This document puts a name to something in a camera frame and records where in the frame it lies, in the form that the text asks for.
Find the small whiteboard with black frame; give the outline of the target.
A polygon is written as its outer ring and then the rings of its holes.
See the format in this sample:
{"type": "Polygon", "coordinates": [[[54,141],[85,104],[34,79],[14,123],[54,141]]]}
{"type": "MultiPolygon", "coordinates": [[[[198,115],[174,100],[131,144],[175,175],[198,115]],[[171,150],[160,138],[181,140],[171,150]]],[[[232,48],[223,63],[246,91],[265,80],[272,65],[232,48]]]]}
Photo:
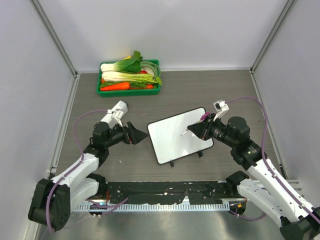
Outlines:
{"type": "Polygon", "coordinates": [[[197,153],[214,146],[212,139],[203,141],[187,126],[196,123],[206,113],[204,107],[194,108],[147,125],[147,131],[157,162],[162,165],[197,153]]]}

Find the pink white marker pen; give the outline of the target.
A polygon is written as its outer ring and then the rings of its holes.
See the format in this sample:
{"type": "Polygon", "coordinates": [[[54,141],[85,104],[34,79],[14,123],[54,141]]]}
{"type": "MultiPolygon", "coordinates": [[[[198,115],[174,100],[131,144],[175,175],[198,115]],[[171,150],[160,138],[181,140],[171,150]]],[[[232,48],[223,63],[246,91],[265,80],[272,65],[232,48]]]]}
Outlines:
{"type": "MultiPolygon", "coordinates": [[[[199,120],[197,120],[196,122],[194,122],[194,124],[198,124],[198,123],[201,123],[203,122],[208,116],[210,115],[209,112],[205,112],[199,120]]],[[[186,129],[180,136],[182,137],[183,135],[185,135],[189,130],[186,129]]]]}

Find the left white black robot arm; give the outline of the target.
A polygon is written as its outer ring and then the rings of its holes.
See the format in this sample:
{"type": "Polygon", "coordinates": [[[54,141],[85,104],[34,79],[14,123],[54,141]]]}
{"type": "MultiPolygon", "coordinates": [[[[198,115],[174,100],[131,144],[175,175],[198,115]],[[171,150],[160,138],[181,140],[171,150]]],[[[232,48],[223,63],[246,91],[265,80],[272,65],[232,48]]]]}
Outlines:
{"type": "Polygon", "coordinates": [[[104,117],[94,125],[86,148],[79,159],[51,179],[41,179],[35,187],[28,219],[47,226],[51,232],[65,227],[71,212],[90,197],[102,199],[107,192],[106,179],[94,172],[109,156],[109,149],[119,143],[136,145],[148,134],[131,122],[123,125],[128,105],[120,100],[112,109],[103,110],[104,117]]]}

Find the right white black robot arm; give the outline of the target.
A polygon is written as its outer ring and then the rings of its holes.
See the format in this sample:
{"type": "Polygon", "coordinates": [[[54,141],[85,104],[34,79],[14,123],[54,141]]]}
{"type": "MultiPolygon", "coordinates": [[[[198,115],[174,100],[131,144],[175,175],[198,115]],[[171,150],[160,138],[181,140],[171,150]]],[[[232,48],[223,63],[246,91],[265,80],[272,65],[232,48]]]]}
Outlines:
{"type": "Polygon", "coordinates": [[[226,193],[241,195],[267,214],[286,240],[312,240],[320,234],[320,209],[304,199],[273,166],[262,148],[250,138],[244,118],[223,124],[215,114],[187,129],[199,139],[216,139],[231,148],[233,160],[244,168],[230,175],[226,193]]]}

